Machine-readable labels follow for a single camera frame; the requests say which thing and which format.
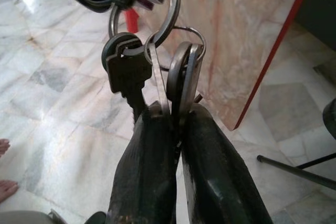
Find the marble floor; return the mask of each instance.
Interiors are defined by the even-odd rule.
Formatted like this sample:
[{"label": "marble floor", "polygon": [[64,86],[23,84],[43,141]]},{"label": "marble floor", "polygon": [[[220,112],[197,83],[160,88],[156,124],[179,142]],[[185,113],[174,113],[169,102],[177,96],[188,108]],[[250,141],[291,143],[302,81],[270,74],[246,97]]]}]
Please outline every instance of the marble floor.
[{"label": "marble floor", "polygon": [[[12,145],[0,159],[0,179],[20,185],[0,212],[53,208],[69,224],[82,224],[107,210],[133,128],[131,109],[110,92],[101,66],[108,16],[74,0],[0,0],[0,137]],[[122,18],[119,23],[125,30]],[[142,40],[150,33],[140,24]],[[334,192],[256,161],[262,154],[297,165],[336,152],[322,122],[336,89],[313,70],[333,56],[293,25],[241,126],[229,132],[216,119],[277,224],[336,222]],[[147,103],[157,99],[154,83],[143,90]],[[312,170],[336,179],[335,161]],[[187,224],[181,165],[176,176],[177,223]]]}]

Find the bare foot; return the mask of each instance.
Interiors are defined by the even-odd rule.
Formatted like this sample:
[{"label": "bare foot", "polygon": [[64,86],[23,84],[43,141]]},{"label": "bare foot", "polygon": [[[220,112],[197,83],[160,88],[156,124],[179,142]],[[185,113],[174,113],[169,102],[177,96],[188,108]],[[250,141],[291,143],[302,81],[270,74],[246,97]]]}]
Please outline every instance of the bare foot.
[{"label": "bare foot", "polygon": [[0,139],[0,157],[5,154],[9,147],[8,139]]},{"label": "bare foot", "polygon": [[19,186],[15,181],[0,180],[0,203],[5,201],[8,197],[16,193]]}]

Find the red edge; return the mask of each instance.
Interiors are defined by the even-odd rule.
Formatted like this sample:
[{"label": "red edge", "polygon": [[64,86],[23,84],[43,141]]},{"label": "red edge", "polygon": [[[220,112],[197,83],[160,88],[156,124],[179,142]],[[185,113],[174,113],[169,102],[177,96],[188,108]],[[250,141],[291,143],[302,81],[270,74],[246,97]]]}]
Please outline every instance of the red edge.
[{"label": "red edge", "polygon": [[274,45],[272,47],[272,50],[271,50],[271,52],[270,52],[270,54],[269,54],[269,56],[268,56],[268,58],[267,58],[267,60],[265,62],[264,67],[261,70],[261,73],[260,73],[260,75],[259,75],[259,77],[257,79],[257,82],[256,82],[256,84],[253,87],[251,95],[249,96],[249,98],[248,98],[248,100],[246,102],[246,105],[245,105],[245,107],[244,107],[244,109],[243,109],[243,111],[242,111],[242,113],[241,113],[241,115],[240,115],[240,117],[239,117],[239,119],[238,119],[238,121],[236,123],[236,126],[233,128],[233,130],[235,130],[236,128],[238,128],[239,125],[241,124],[241,122],[242,122],[242,120],[243,120],[243,118],[244,118],[244,116],[245,116],[245,114],[247,112],[247,109],[250,106],[250,104],[252,102],[252,99],[254,98],[254,96],[255,96],[255,94],[256,94],[256,92],[257,92],[257,90],[258,90],[258,88],[259,88],[259,86],[260,86],[260,84],[262,82],[262,79],[264,78],[264,76],[266,74],[266,71],[269,68],[269,65],[271,64],[271,62],[273,60],[273,57],[274,57],[276,51],[279,48],[279,45],[280,45],[282,39],[284,38],[284,36],[285,36],[285,34],[286,34],[286,32],[287,32],[287,30],[288,30],[291,22],[295,18],[296,13],[298,12],[298,10],[300,8],[300,5],[301,5],[302,1],[303,0],[295,0],[294,1],[293,7],[292,7],[292,9],[290,10],[290,12],[288,14],[288,17],[287,17],[287,19],[286,19],[286,21],[285,21],[285,23],[284,23],[284,25],[283,25],[283,27],[282,27],[279,35],[278,35],[277,40],[275,41],[275,43],[274,43]]}]

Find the red plastic object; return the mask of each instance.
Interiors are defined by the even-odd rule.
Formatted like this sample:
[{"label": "red plastic object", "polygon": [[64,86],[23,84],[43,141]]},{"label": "red plastic object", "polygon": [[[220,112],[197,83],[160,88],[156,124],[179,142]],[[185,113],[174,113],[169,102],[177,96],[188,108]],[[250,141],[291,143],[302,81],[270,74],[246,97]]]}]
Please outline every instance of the red plastic object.
[{"label": "red plastic object", "polygon": [[130,33],[137,33],[138,32],[138,14],[135,12],[134,9],[126,10],[125,12],[125,19],[126,19],[126,25],[127,30]]}]

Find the marble wall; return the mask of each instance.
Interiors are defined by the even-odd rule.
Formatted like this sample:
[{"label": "marble wall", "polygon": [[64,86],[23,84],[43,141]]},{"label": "marble wall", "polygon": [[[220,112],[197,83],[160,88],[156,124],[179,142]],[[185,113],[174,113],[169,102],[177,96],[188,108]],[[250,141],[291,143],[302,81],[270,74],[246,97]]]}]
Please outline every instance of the marble wall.
[{"label": "marble wall", "polygon": [[[233,130],[295,0],[182,0],[178,25],[193,26],[207,40],[198,90],[213,112]],[[164,20],[165,6],[138,10],[152,30]],[[165,48],[173,54],[191,38],[174,31]]]}]

